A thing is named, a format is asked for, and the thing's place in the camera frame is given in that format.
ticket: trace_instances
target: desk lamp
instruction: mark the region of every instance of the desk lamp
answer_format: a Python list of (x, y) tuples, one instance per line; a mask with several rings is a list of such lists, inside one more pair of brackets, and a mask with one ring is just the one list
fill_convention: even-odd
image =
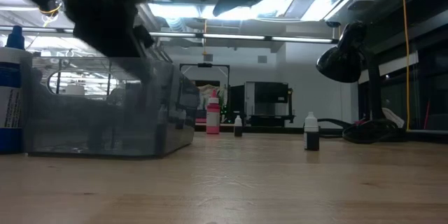
[(378, 62), (373, 52), (365, 47), (366, 34), (367, 26), (364, 23), (355, 21), (348, 24), (337, 46), (330, 48), (318, 59), (316, 68), (332, 80), (355, 83), (361, 76), (361, 64), (365, 64), (369, 73), (372, 118), (367, 115), (366, 122), (345, 128), (342, 137), (356, 144), (395, 141), (400, 129), (383, 114)]

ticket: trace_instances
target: black lamp shade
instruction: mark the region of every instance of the black lamp shade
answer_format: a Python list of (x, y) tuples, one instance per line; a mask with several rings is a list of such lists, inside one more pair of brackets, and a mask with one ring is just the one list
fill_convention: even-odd
[(316, 68), (334, 81), (354, 83), (361, 76), (361, 59), (356, 50), (342, 52), (335, 46), (318, 59)]
[(342, 52), (359, 48), (364, 42), (366, 34), (367, 26), (361, 21), (354, 21), (345, 27), (337, 47)]

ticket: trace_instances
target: white bottle cap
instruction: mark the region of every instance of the white bottle cap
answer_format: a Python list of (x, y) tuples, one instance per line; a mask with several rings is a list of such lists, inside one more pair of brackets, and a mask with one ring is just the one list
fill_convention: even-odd
[(234, 126), (235, 126), (235, 127), (241, 127), (241, 126), (243, 126), (243, 122), (242, 122), (241, 118), (239, 117), (239, 115), (237, 115), (237, 117), (235, 118)]
[(305, 128), (319, 128), (313, 112), (308, 112), (308, 116), (305, 118)]

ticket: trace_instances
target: yellow cable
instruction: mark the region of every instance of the yellow cable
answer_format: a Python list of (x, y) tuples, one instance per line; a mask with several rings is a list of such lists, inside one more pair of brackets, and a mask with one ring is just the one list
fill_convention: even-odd
[(407, 122), (406, 122), (406, 130), (410, 130), (411, 123), (411, 104), (410, 104), (410, 73), (409, 73), (409, 58), (410, 58), (410, 49), (409, 49), (409, 35), (407, 33), (407, 9), (406, 9), (406, 0), (403, 0), (403, 13), (405, 19), (405, 36), (406, 36), (406, 112), (407, 112)]
[(58, 7), (56, 7), (55, 9), (52, 9), (52, 10), (49, 10), (49, 11), (44, 11), (44, 10), (39, 9), (39, 11), (41, 13), (43, 13), (43, 14), (50, 14), (50, 13), (53, 14), (54, 12), (58, 11), (61, 8), (61, 6), (62, 6), (62, 3)]
[(53, 13), (51, 13), (51, 16), (47, 19), (47, 21), (43, 23), (43, 27), (47, 27), (47, 25), (50, 24), (51, 18), (53, 17), (54, 14), (55, 12), (53, 11)]

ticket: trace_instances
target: white label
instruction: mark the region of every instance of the white label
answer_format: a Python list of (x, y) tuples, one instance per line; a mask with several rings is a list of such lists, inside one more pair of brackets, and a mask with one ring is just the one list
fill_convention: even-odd
[(219, 126), (220, 116), (217, 112), (207, 112), (207, 126), (215, 127)]
[(20, 88), (0, 87), (0, 129), (20, 127)]

